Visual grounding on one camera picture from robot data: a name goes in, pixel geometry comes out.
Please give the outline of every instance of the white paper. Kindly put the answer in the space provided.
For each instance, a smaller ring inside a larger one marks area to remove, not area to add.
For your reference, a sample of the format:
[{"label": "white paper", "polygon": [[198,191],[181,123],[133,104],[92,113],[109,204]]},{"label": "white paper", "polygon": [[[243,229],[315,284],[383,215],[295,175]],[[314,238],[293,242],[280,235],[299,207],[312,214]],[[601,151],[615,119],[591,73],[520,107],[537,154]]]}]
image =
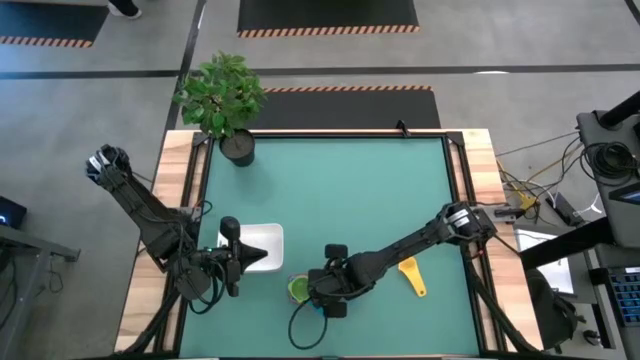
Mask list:
[{"label": "white paper", "polygon": [[[518,250],[524,251],[547,240],[555,239],[556,235],[516,229]],[[562,258],[559,261],[538,267],[552,289],[566,294],[573,294],[573,283],[569,272],[569,261]]]}]

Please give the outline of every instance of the green tabletop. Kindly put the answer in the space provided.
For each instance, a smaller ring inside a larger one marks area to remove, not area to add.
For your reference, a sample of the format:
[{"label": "green tabletop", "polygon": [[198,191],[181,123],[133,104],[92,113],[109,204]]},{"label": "green tabletop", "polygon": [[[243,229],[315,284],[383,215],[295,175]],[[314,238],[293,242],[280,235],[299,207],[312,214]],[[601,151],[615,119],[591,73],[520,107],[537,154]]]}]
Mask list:
[{"label": "green tabletop", "polygon": [[[287,324],[296,305],[287,278],[324,265],[324,246],[378,250],[424,226],[452,201],[440,138],[258,138],[255,162],[235,167],[214,149],[199,246],[216,244],[220,218],[284,228],[284,265],[245,274],[240,296],[209,313],[188,312],[181,357],[375,356],[478,353],[460,250],[440,245],[416,256],[428,289],[416,296],[397,268],[373,291],[329,319],[323,342],[295,349]],[[323,320],[308,306],[293,328],[300,344]]]}]

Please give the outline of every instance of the yellow utensil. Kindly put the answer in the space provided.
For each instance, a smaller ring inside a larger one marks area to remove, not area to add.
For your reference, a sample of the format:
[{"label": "yellow utensil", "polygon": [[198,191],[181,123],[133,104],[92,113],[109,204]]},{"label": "yellow utensil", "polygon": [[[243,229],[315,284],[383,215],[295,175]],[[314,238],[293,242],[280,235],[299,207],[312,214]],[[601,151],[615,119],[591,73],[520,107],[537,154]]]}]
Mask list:
[{"label": "yellow utensil", "polygon": [[418,294],[418,297],[423,297],[427,295],[427,288],[424,286],[424,281],[422,281],[422,276],[420,275],[420,269],[418,269],[418,262],[416,258],[413,256],[404,260],[398,264],[398,270],[402,272],[409,282],[413,289]]}]

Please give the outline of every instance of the black floor mat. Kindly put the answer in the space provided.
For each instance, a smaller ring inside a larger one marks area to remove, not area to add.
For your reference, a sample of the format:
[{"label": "black floor mat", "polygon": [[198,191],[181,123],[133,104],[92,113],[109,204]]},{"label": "black floor mat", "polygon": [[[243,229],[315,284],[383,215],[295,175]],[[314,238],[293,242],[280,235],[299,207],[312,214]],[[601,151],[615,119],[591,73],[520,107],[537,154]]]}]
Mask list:
[{"label": "black floor mat", "polygon": [[240,37],[403,33],[419,30],[413,0],[240,1]]},{"label": "black floor mat", "polygon": [[105,6],[0,2],[0,44],[87,48],[108,13]]},{"label": "black floor mat", "polygon": [[266,89],[250,129],[439,129],[430,86],[328,86]]}]

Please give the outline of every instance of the wooden table frame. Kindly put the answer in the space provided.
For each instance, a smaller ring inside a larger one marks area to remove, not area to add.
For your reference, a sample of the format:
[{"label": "wooden table frame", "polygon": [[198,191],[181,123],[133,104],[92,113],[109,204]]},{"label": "wooden table frame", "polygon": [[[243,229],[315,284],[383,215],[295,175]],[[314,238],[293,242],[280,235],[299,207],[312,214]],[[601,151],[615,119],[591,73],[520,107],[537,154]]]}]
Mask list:
[{"label": "wooden table frame", "polygon": [[[452,193],[457,192],[460,201],[484,203],[504,202],[504,192],[495,162],[489,132],[484,129],[410,130],[416,135],[444,136],[448,139],[449,151],[446,163],[455,175],[452,179]],[[257,136],[312,134],[322,136],[331,133],[337,136],[367,134],[376,136],[402,136],[401,130],[253,130]],[[169,131],[165,138],[156,174],[153,192],[169,207],[194,206],[204,197],[202,181],[208,178],[208,154],[213,142],[207,141],[201,133],[191,130]],[[516,246],[513,228],[497,224],[500,236],[510,245]],[[478,274],[484,278],[488,288],[495,291],[498,303],[524,337],[537,348],[541,339],[535,314],[529,298],[529,290],[522,264],[515,254],[497,241],[489,241],[485,256],[474,261]],[[125,303],[115,350],[129,346],[144,329],[160,306],[166,290],[166,276],[162,274],[147,256],[141,255],[134,264],[129,292]],[[483,350],[513,350],[503,334],[496,331],[496,324],[477,295],[471,298],[479,346]],[[164,341],[155,341],[148,351],[179,350],[186,306],[176,304],[168,320],[166,332],[161,332]]]}]

